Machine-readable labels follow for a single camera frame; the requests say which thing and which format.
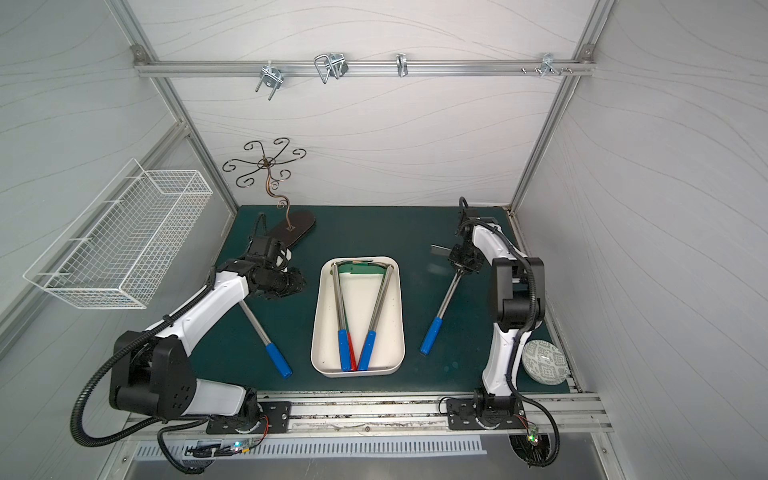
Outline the steel blue hoe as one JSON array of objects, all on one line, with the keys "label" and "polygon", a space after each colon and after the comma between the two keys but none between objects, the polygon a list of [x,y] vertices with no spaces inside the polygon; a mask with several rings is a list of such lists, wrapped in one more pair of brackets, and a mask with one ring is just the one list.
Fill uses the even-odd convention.
[{"label": "steel blue hoe", "polygon": [[261,342],[265,347],[267,355],[269,356],[270,360],[272,361],[279,375],[283,379],[290,378],[293,374],[293,370],[291,369],[290,365],[288,364],[288,362],[280,352],[279,348],[271,340],[271,338],[269,337],[266,330],[264,329],[264,327],[261,325],[261,323],[255,316],[255,314],[251,311],[251,309],[248,307],[245,301],[240,301],[239,306],[243,311],[243,313],[246,315],[246,318],[249,320],[249,322],[255,329],[259,339],[261,340]]},{"label": "steel blue hoe", "polygon": [[382,263],[382,262],[373,262],[373,265],[382,269],[383,274],[382,274],[382,280],[380,282],[379,289],[377,292],[377,296],[374,302],[374,306],[372,309],[372,314],[371,314],[371,318],[368,325],[368,331],[365,337],[365,341],[363,343],[360,358],[358,359],[358,363],[357,363],[358,371],[367,371],[369,369],[371,357],[372,357],[374,346],[375,346],[376,330],[378,327],[379,318],[383,308],[383,302],[384,302],[386,290],[388,288],[389,281],[394,272],[394,267],[391,264]]},{"label": "steel blue hoe", "polygon": [[345,260],[345,261],[334,261],[331,265],[331,275],[333,277],[333,292],[334,292],[334,300],[335,300],[335,306],[336,306],[336,312],[337,312],[337,326],[338,326],[338,345],[339,345],[339,358],[340,358],[340,365],[341,370],[343,372],[353,372],[349,371],[349,360],[348,360],[348,341],[352,342],[351,335],[348,328],[348,321],[347,321],[347,314],[346,314],[346,308],[344,303],[344,295],[343,295],[343,289],[341,286],[341,274],[338,271],[338,267],[340,265],[343,265],[344,263],[348,262],[372,262],[371,259],[363,259],[363,260]]},{"label": "steel blue hoe", "polygon": [[451,303],[453,296],[455,295],[455,292],[458,288],[459,283],[461,282],[462,277],[465,274],[465,268],[463,267],[463,264],[461,261],[461,250],[462,250],[462,246],[460,244],[455,244],[451,248],[448,248],[447,246],[441,246],[441,245],[435,245],[435,244],[430,246],[430,252],[433,255],[444,257],[450,262],[453,268],[454,274],[451,282],[448,285],[448,288],[443,297],[443,300],[440,303],[437,313],[433,318],[423,338],[423,341],[421,343],[419,351],[424,356],[427,356],[432,351],[432,348],[439,335],[440,329],[443,325],[443,321],[444,321],[447,309]]}]

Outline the green red hoe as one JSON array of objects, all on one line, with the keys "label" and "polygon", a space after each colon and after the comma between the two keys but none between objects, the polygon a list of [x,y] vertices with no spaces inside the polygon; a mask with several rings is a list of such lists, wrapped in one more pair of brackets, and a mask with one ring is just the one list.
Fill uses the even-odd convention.
[{"label": "green red hoe", "polygon": [[340,265],[338,271],[350,275],[384,275],[387,266],[377,262],[348,262]]},{"label": "green red hoe", "polygon": [[348,354],[349,367],[350,367],[349,371],[357,371],[357,360],[356,360],[353,343],[351,341],[348,341],[347,346],[348,346],[347,354]]}]

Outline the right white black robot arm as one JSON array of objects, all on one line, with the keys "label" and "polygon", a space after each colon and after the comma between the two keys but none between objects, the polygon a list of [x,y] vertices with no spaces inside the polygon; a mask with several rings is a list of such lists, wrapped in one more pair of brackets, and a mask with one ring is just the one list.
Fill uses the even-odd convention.
[{"label": "right white black robot arm", "polygon": [[457,235],[449,260],[461,275],[491,267],[490,310],[493,336],[489,358],[475,400],[477,422],[495,428],[506,416],[523,416],[524,403],[517,389],[522,348],[543,320],[539,284],[543,262],[524,254],[491,217],[481,217],[467,200],[458,201]]}]

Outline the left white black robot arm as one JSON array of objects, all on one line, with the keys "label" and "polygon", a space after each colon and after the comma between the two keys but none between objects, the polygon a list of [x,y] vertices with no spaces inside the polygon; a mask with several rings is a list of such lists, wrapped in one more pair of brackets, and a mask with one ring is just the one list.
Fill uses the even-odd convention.
[{"label": "left white black robot arm", "polygon": [[311,228],[286,219],[264,235],[252,233],[245,252],[214,267],[179,308],[144,331],[121,335],[110,369],[110,405],[162,421],[211,416],[257,422],[261,410],[254,390],[198,378],[190,357],[247,298],[279,299],[303,289],[304,277],[290,264],[291,249]]}]

